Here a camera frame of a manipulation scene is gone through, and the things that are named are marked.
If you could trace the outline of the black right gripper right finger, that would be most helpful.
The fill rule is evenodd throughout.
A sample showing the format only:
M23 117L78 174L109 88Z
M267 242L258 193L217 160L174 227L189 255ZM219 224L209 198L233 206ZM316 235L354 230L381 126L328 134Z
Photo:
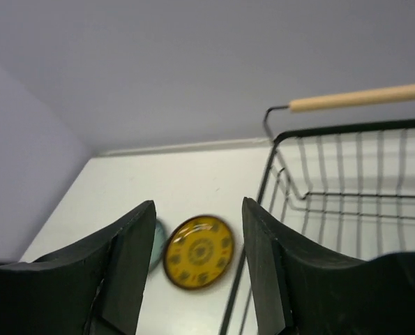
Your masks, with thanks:
M352 258L251 198L242 217L260 334L415 334L415 252Z

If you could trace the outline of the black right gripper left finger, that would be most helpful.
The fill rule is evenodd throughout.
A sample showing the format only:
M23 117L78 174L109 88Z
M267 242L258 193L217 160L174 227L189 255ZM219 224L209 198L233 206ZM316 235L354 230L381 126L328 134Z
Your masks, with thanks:
M0 334L134 334L155 226L147 200L33 262L0 263Z

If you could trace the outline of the small blue white plate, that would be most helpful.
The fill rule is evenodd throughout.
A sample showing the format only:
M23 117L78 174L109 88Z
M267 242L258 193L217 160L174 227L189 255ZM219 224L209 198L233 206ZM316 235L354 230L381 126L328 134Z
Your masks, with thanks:
M153 248L149 262L149 273L151 273L162 259L165 246L167 244L168 233L165 224L159 219L156 219L155 234L153 240Z

